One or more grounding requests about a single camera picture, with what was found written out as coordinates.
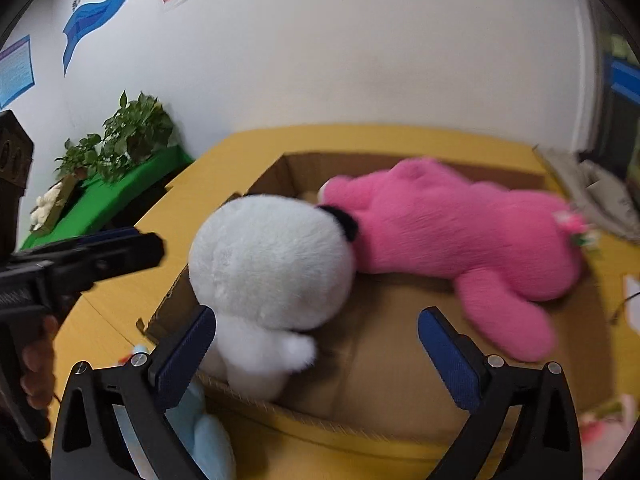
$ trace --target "white stuffed toy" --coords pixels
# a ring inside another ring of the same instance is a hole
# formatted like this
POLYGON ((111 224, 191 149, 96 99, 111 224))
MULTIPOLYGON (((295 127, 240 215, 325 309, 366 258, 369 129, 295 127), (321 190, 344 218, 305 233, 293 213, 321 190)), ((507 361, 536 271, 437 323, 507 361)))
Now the white stuffed toy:
POLYGON ((34 231, 40 229, 44 225, 44 222, 47 221, 49 213, 51 213, 51 210, 58 199, 60 190, 62 190, 62 182, 52 186, 44 196, 37 197, 36 209, 31 212, 31 225, 33 226, 34 231))
POLYGON ((202 225, 189 274, 216 313, 216 337, 200 369, 236 392, 275 400, 287 378, 316 357, 314 329, 347 300, 356 222, 342 211, 281 196, 228 202, 202 225))

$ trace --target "blue wall decal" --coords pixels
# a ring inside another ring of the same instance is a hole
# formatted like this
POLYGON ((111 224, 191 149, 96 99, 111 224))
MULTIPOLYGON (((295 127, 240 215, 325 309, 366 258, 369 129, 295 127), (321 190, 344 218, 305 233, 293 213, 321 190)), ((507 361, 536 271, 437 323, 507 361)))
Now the blue wall decal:
POLYGON ((64 30, 66 49, 62 62, 65 66, 65 74, 78 42, 96 28, 107 23, 120 10, 124 2, 125 0, 104 0, 97 4, 81 5, 74 11, 64 30))

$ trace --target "finger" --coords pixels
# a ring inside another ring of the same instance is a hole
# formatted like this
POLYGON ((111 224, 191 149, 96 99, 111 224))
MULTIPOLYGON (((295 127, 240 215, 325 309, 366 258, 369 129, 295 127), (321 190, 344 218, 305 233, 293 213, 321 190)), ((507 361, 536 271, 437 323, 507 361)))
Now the finger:
POLYGON ((42 322, 42 325, 44 327, 45 334, 47 334, 47 336, 49 336, 49 339, 53 341, 53 338, 55 338, 60 328, 58 320, 54 316, 46 316, 44 321, 42 322))
POLYGON ((37 372, 44 367, 51 366, 53 359, 53 346, 48 340, 31 343, 22 351, 22 361, 32 372, 37 372))
POLYGON ((20 379, 20 386, 22 386, 24 392, 30 397, 37 397, 41 394, 51 396, 55 383, 56 378, 51 372, 31 372, 20 379))
POLYGON ((29 405, 36 410, 44 410, 51 404, 53 400, 52 394, 42 393, 35 397, 27 397, 29 405))

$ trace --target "green cloth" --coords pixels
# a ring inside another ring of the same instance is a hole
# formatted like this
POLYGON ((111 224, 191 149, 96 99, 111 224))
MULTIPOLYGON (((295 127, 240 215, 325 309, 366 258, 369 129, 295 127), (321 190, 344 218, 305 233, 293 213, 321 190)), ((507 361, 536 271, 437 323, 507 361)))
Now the green cloth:
POLYGON ((105 183, 98 176, 86 180, 82 184, 84 195, 53 231, 40 237, 30 234, 22 248, 98 232, 143 191, 165 175, 192 162, 193 159, 180 146, 172 146, 156 153, 113 184, 105 183))

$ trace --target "light blue stuffed toy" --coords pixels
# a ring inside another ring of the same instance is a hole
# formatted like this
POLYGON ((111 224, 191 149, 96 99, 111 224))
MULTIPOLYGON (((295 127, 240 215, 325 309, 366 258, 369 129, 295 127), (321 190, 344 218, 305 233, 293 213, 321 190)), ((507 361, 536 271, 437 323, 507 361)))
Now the light blue stuffed toy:
MULTIPOLYGON (((139 352, 148 353, 143 346, 136 346, 133 353, 139 352)), ((114 410, 138 474, 145 480, 158 480, 142 451, 126 409, 114 406, 114 410)), ((219 420, 205 413, 204 389, 200 383, 191 381, 180 403, 167 410, 165 417, 209 480, 235 480, 236 462, 229 437, 219 420)))

